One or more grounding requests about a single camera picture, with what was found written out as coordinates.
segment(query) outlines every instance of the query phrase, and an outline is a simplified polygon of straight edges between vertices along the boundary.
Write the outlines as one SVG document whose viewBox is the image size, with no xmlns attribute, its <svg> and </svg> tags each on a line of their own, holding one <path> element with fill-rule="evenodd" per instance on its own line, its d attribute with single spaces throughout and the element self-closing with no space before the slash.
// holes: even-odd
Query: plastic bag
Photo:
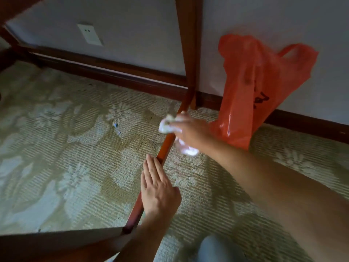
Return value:
<svg viewBox="0 0 349 262">
<path fill-rule="evenodd" d="M 299 43 L 276 54 L 252 36 L 239 35 L 222 36 L 218 50 L 227 78 L 211 130 L 230 145 L 248 149 L 258 127 L 310 78 L 318 52 Z"/>
</svg>

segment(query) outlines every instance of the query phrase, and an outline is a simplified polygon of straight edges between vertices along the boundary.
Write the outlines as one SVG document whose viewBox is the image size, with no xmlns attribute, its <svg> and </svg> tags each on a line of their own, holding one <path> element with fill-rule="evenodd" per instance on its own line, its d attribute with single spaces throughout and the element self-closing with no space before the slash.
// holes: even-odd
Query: wall socket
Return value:
<svg viewBox="0 0 349 262">
<path fill-rule="evenodd" d="M 77 24 L 77 26 L 88 44 L 103 46 L 92 25 Z"/>
</svg>

